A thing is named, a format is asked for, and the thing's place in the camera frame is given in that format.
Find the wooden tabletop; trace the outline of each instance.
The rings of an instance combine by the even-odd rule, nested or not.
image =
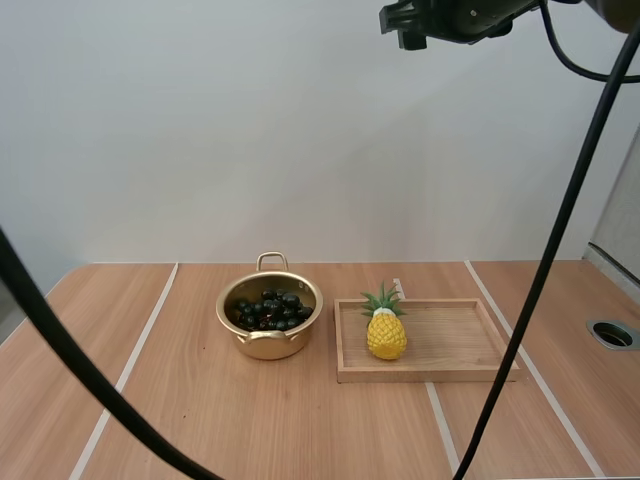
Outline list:
[[[407,298],[480,298],[508,340],[535,267],[291,265],[328,307],[311,342],[274,362],[240,354],[215,315],[252,265],[181,264],[172,285],[174,265],[88,265],[48,298],[114,385],[126,379],[127,400],[224,478],[447,479],[490,383],[338,384],[330,306],[398,279]],[[524,378],[505,386],[467,479],[640,475],[640,351],[602,347],[585,328],[596,319],[640,329],[640,308],[590,264],[556,263],[518,359]],[[28,322],[0,346],[0,432],[1,479],[185,478],[103,415]]]

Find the toy pineapple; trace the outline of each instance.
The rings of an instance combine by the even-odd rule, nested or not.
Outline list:
[[[371,317],[367,327],[367,345],[371,353],[384,360],[400,358],[407,348],[407,336],[398,318],[404,312],[396,306],[400,299],[393,298],[397,294],[395,287],[385,293],[384,282],[380,286],[379,298],[362,293],[368,300],[364,305],[367,312],[363,315]]]

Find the golden saucepan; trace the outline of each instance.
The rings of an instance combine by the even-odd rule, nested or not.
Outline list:
[[[280,257],[283,270],[262,270],[262,260],[266,257]],[[313,308],[313,314],[296,328],[281,332],[248,332],[234,325],[235,306],[241,299],[256,301],[267,288],[282,288],[300,297],[300,301]],[[304,347],[311,336],[313,322],[322,310],[322,293],[315,283],[289,271],[289,263],[280,252],[267,252],[258,257],[256,273],[242,277],[226,287],[216,302],[216,313],[222,324],[233,334],[233,340],[242,353],[261,360],[276,360],[293,355]]]

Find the pot rim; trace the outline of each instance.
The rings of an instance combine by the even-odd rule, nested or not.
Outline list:
[[[227,315],[224,313],[224,301],[225,299],[229,296],[229,294],[231,293],[231,291],[238,287],[240,284],[247,282],[249,280],[253,280],[254,278],[261,278],[261,277],[289,277],[289,278],[293,278],[294,280],[298,280],[299,282],[305,283],[306,285],[309,286],[309,289],[311,290],[311,293],[313,293],[313,296],[316,299],[316,306],[313,309],[313,313],[311,314],[311,316],[309,318],[307,318],[303,323],[301,323],[300,325],[298,325],[296,328],[292,328],[291,330],[287,330],[284,333],[286,338],[289,337],[293,337],[294,335],[297,335],[298,333],[302,332],[303,330],[305,330],[306,328],[310,327],[313,322],[316,321],[316,319],[320,316],[320,312],[322,310],[322,307],[324,305],[324,298],[322,297],[322,293],[320,293],[320,289],[318,288],[318,286],[313,283],[311,280],[292,273],[292,272],[288,272],[288,271],[278,271],[278,270],[262,270],[259,272],[254,272],[251,273],[249,275],[245,275],[244,277],[239,278],[238,280],[235,280],[234,282],[230,283],[229,285],[227,285],[222,292],[220,292],[220,295],[218,295],[218,300],[216,301],[216,314],[218,316],[218,320],[220,320],[220,323],[222,323],[222,325],[224,325],[227,330],[229,330],[230,332],[238,335],[239,337],[245,338],[248,337],[251,333],[253,332],[249,332],[247,330],[243,330],[240,327],[235,326],[233,323],[231,323],[231,321],[227,318]]]

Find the black wire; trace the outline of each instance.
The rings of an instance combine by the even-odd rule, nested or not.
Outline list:
[[[560,48],[560,44],[558,43],[558,39],[556,38],[556,33],[553,30],[553,24],[551,23],[551,15],[549,14],[549,7],[547,6],[546,0],[540,0],[540,13],[542,13],[542,21],[544,22],[544,29],[547,31],[547,38],[549,39],[549,43],[551,44],[551,48],[553,52],[558,57],[558,60],[562,62],[562,64],[571,70],[574,73],[582,77],[589,78],[591,80],[595,80],[597,82],[606,82],[609,79],[609,75],[603,75],[602,73],[595,73],[591,70],[587,70],[586,68],[582,68],[579,65],[576,65],[567,57],[567,55]],[[629,75],[628,77],[624,77],[622,79],[622,83],[639,83],[640,75]]]
[[[31,323],[53,351],[91,394],[111,414],[162,460],[197,480],[221,480],[222,477],[200,466],[166,441],[111,386],[102,372],[91,363],[51,310],[38,287],[0,228],[0,277]]]
[[[454,480],[462,480],[464,474],[469,468],[469,465],[471,464],[471,460],[473,460],[476,450],[478,449],[480,439],[482,438],[484,429],[489,422],[489,417],[496,405],[496,401],[502,391],[504,382],[507,379],[507,374],[509,373],[511,364],[516,357],[516,353],[518,353],[518,347],[524,337],[524,332],[526,331],[529,320],[531,319],[533,309],[536,306],[538,298],[540,298],[540,293],[542,292],[542,288],[544,287],[547,275],[551,269],[553,259],[558,251],[558,246],[560,245],[564,231],[569,223],[569,218],[571,217],[571,212],[576,204],[580,188],[582,187],[582,183],[587,175],[591,159],[593,158],[593,153],[595,152],[598,141],[600,140],[609,112],[611,112],[613,102],[620,90],[624,74],[627,72],[627,69],[631,64],[631,60],[638,49],[639,43],[640,20],[635,24],[633,31],[627,37],[627,40],[620,50],[620,54],[618,55],[616,63],[613,66],[613,70],[611,71],[611,75],[609,76],[609,80],[602,91],[600,101],[598,102],[598,106],[596,107],[596,111],[591,120],[591,125],[589,126],[589,130],[587,131],[587,135],[582,144],[578,161],[576,162],[573,174],[571,175],[571,181],[569,182],[567,191],[562,199],[558,216],[556,217],[547,246],[544,250],[544,254],[542,255],[542,260],[540,261],[540,265],[538,265],[536,276],[533,279],[533,283],[529,289],[529,294],[527,295],[527,299],[525,300],[520,316],[518,317],[518,322],[513,329],[513,335],[509,341],[507,351],[504,354],[498,374],[496,375],[496,379],[493,382],[493,386],[491,387],[491,391],[487,397],[487,401],[482,408],[482,413],[480,413],[480,418],[478,419],[476,428],[473,431],[467,451],[464,454],[462,462],[460,462],[458,471],[453,477]]]

